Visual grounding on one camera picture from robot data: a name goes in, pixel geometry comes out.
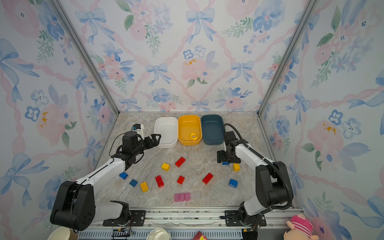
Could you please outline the yellow square lego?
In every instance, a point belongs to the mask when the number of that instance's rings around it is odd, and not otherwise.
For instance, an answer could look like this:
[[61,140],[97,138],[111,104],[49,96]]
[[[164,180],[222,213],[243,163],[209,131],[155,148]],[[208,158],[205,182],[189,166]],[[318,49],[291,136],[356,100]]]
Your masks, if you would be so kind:
[[170,165],[167,164],[167,163],[163,163],[162,166],[161,166],[161,168],[162,168],[164,171],[168,172],[168,171],[170,170]]

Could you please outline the yellow rounded 120 lego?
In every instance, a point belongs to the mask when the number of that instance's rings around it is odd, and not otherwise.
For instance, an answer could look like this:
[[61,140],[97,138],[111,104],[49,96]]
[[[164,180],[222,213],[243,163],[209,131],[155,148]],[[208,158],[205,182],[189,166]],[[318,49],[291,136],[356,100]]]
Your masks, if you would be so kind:
[[190,139],[191,139],[191,141],[197,141],[198,140],[198,135],[196,133],[191,133],[190,134]]

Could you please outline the dark teal plastic container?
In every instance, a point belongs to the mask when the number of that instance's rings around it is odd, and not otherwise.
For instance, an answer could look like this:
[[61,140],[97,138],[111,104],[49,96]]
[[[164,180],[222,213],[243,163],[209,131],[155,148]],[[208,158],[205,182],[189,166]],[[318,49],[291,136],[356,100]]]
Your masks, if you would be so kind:
[[224,142],[224,121],[220,115],[201,117],[203,140],[206,145],[221,145]]

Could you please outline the white plastic container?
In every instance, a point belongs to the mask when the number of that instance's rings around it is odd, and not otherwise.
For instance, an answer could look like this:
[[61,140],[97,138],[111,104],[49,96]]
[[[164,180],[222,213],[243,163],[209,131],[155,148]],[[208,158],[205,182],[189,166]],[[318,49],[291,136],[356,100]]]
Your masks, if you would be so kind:
[[154,134],[160,134],[160,149],[173,148],[178,142],[178,120],[175,117],[161,117],[155,122]]

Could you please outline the blue square lego brick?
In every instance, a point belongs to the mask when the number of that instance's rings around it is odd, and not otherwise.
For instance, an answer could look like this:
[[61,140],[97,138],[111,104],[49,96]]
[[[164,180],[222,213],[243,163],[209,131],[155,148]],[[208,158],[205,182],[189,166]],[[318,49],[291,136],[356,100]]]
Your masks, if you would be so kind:
[[229,181],[229,186],[230,186],[231,188],[237,188],[237,186],[238,186],[238,182],[237,182],[236,180],[230,179],[230,181]]

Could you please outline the yellow small lego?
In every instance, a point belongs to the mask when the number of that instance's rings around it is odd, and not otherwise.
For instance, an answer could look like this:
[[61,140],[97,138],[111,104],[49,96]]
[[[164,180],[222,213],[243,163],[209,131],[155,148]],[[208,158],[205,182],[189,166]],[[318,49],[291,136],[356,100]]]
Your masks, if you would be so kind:
[[233,170],[234,172],[239,172],[241,169],[240,164],[233,164]]

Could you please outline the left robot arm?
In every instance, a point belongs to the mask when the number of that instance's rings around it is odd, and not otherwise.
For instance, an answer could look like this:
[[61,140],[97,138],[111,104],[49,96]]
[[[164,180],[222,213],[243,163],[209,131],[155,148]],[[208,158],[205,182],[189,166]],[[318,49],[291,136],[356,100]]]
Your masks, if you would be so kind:
[[162,136],[152,134],[143,138],[135,131],[122,134],[122,144],[105,164],[75,182],[65,181],[58,189],[50,222],[73,231],[83,231],[91,224],[111,221],[119,226],[129,224],[133,217],[129,204],[111,201],[96,205],[95,195],[108,182],[137,164],[137,156],[159,145]]

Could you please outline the red long lego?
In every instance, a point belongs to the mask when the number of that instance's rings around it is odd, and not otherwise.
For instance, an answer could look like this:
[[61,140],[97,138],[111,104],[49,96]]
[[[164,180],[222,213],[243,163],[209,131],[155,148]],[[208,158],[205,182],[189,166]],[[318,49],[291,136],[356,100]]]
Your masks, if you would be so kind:
[[177,160],[175,162],[175,165],[180,168],[184,163],[185,163],[186,159],[184,157],[181,157],[179,160]]
[[159,188],[162,188],[162,187],[165,186],[164,181],[163,181],[161,175],[156,176],[155,179],[156,179],[156,183],[157,183]]

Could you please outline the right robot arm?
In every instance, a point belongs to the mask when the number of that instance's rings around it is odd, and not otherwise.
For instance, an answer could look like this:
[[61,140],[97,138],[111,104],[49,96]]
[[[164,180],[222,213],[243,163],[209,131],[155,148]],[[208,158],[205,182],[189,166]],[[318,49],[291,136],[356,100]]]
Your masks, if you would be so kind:
[[263,156],[233,131],[224,134],[224,143],[225,149],[217,152],[218,163],[246,163],[255,174],[255,196],[239,207],[238,217],[243,225],[253,226],[266,213],[292,206],[294,193],[283,162]]

